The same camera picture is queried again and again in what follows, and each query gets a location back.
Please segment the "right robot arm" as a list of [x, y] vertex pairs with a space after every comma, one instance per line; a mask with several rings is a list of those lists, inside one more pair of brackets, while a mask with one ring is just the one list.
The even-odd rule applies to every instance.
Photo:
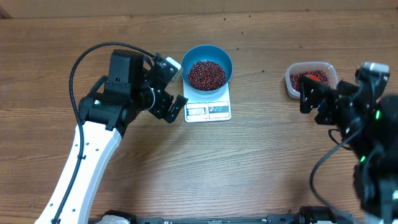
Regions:
[[300, 112], [318, 110], [317, 124], [336, 126], [342, 141], [312, 169], [310, 188], [331, 207], [314, 186], [319, 167], [348, 146], [358, 163], [354, 188], [361, 208], [384, 223], [397, 220], [397, 95], [383, 95], [390, 74], [358, 70], [358, 85], [340, 81], [336, 88], [304, 76], [300, 79]]

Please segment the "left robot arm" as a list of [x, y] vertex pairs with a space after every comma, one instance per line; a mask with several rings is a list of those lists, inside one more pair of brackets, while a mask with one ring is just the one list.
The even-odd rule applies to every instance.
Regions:
[[127, 126], [142, 111], [175, 121], [187, 99], [165, 87], [183, 72], [171, 57], [116, 49], [109, 73], [78, 105], [78, 124], [70, 155], [48, 205], [37, 223], [88, 223], [108, 162]]

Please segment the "clear plastic bean container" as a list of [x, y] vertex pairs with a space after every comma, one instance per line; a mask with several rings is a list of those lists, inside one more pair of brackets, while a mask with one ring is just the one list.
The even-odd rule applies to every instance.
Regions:
[[329, 86], [332, 88], [336, 88], [336, 85], [338, 83], [338, 76], [336, 73], [335, 68], [327, 63], [327, 62], [301, 62], [301, 63], [295, 63], [292, 64], [286, 71], [285, 73], [285, 81], [287, 85], [287, 91], [288, 94], [291, 98], [293, 99], [299, 99], [300, 98], [300, 91], [295, 91], [292, 88], [291, 82], [290, 82], [290, 75], [295, 74], [295, 73], [300, 73], [300, 72], [309, 72], [312, 70], [323, 70], [327, 74], [329, 78]]

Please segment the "orange scoop with blue handle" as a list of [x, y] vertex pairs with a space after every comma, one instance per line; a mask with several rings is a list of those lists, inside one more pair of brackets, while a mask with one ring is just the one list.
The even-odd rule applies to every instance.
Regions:
[[316, 76], [314, 76], [314, 75], [306, 75], [306, 76], [309, 77], [309, 78], [311, 78], [312, 80], [315, 80], [315, 81], [318, 81], [318, 82], [321, 81], [318, 77], [316, 77]]

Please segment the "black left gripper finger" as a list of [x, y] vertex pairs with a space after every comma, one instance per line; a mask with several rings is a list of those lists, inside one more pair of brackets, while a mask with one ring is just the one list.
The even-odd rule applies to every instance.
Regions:
[[175, 102], [170, 106], [169, 111], [166, 113], [164, 120], [168, 123], [173, 123], [177, 118], [181, 109], [187, 104], [188, 98], [181, 95], [177, 96]]
[[170, 72], [171, 64], [166, 61], [166, 57], [163, 57], [160, 53], [156, 53], [153, 58], [154, 61], [154, 75], [164, 83], [170, 83], [172, 74]]

